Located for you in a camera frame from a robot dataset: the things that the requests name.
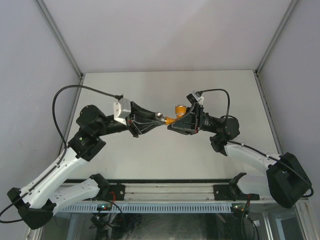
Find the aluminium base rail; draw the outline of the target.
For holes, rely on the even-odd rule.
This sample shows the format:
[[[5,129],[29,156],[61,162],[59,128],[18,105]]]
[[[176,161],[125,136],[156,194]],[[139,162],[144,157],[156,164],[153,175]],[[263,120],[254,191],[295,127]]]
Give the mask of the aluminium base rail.
[[[248,196],[232,196],[225,182],[112,182],[111,195],[124,202],[235,202]]]

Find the right aluminium frame post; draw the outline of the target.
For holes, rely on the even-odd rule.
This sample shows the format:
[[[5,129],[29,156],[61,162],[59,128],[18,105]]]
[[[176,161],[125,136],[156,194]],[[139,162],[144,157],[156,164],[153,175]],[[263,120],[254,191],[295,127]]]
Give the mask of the right aluminium frame post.
[[[276,31],[274,32],[274,34],[273,34],[273,36],[267,46],[267,49],[265,50],[258,66],[255,70],[255,73],[257,75],[259,75],[260,72],[263,70],[268,58],[272,54],[273,49],[275,48],[278,40],[282,36],[282,33],[285,30],[285,27],[287,26],[288,21],[290,20],[292,14],[294,13],[294,11],[299,3],[300,3],[300,0],[291,0],[290,1],[288,8],[286,9],[282,19],[280,20],[280,23],[279,23],[278,27],[276,28]]]

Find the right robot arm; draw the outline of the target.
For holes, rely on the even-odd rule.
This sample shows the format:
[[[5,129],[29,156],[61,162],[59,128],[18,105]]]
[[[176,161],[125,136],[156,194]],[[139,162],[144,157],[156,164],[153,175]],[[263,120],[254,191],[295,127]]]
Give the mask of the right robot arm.
[[[235,141],[240,134],[236,118],[210,116],[198,103],[191,107],[178,105],[175,114],[174,119],[165,118],[168,130],[183,135],[199,131],[213,133],[209,140],[215,152],[240,160],[260,172],[260,175],[240,173],[230,181],[229,192],[234,199],[240,200],[247,194],[270,196],[289,209],[299,199],[313,195],[312,183],[295,155],[272,154]]]

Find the metal tee pipe fitting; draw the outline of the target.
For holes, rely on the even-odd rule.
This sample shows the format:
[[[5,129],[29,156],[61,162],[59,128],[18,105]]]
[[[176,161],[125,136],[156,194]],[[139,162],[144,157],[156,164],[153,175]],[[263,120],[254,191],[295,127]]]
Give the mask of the metal tee pipe fitting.
[[[160,122],[163,122],[163,123],[167,122],[167,117],[164,116],[161,112],[156,112],[154,114],[154,118],[155,118],[156,121],[160,121]]]

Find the orange plastic water faucet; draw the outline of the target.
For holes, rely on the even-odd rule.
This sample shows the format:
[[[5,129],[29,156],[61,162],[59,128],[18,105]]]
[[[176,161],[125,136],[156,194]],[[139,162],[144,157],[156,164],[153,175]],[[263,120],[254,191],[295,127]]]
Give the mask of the orange plastic water faucet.
[[[165,117],[165,125],[171,125],[174,122],[178,121],[182,117],[184,117],[187,113],[187,107],[185,105],[176,105],[175,108],[175,118]]]

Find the aluminium frame post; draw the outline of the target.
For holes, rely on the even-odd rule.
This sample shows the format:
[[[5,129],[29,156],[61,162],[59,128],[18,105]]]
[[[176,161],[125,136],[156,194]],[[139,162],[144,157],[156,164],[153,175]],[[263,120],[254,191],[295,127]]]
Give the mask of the aluminium frame post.
[[[274,32],[274,34],[273,34],[273,36],[267,46],[267,49],[265,50],[258,66],[255,70],[255,73],[257,75],[259,75],[260,72],[263,70],[268,58],[272,54],[273,49],[275,48],[278,40],[282,36],[282,33],[285,30],[285,27],[287,26],[288,21],[290,20],[292,14],[294,13],[294,11],[299,3],[300,3],[300,0],[291,0],[290,1],[288,8],[286,9],[282,19],[280,20],[280,23],[279,23],[278,27],[276,28],[276,31]]]
[[[62,52],[64,53],[66,59],[70,63],[73,71],[75,72],[75,74],[77,75],[77,77],[79,79],[82,79],[84,74],[82,73],[76,59],[74,58],[74,55],[72,54],[65,38],[63,37],[63,35],[62,35],[56,21],[54,20],[49,8],[47,7],[45,1],[44,0],[34,0],[33,2],[35,3],[36,7],[38,8],[40,14],[42,15],[44,21],[46,22],[49,30],[53,34],[54,39],[58,43]]]

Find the left aluminium frame post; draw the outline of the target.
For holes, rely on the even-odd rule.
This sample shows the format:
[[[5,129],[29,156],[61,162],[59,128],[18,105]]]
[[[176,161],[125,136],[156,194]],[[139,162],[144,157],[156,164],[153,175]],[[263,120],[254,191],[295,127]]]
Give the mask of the left aluminium frame post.
[[[70,63],[73,71],[75,72],[75,74],[77,75],[77,77],[79,79],[82,79],[84,74],[82,73],[76,59],[74,58],[74,55],[72,54],[65,38],[63,37],[63,35],[62,35],[56,21],[54,20],[49,8],[47,7],[45,1],[44,0],[34,0],[33,2],[35,3],[36,7],[38,8],[40,14],[42,15],[44,21],[46,22],[49,30],[53,34],[54,39],[58,43],[62,52],[64,53],[66,59]]]

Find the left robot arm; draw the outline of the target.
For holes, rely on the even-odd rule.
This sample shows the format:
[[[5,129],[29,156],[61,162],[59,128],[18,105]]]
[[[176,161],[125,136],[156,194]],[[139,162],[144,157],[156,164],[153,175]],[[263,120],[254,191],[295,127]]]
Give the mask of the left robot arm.
[[[41,228],[60,210],[82,200],[108,199],[110,183],[100,173],[58,190],[71,173],[102,150],[106,145],[102,136],[130,131],[137,138],[166,122],[162,113],[146,110],[127,99],[116,102],[114,108],[114,114],[106,116],[95,105],[85,106],[76,120],[78,132],[56,160],[28,185],[8,191],[11,204],[30,229]]]

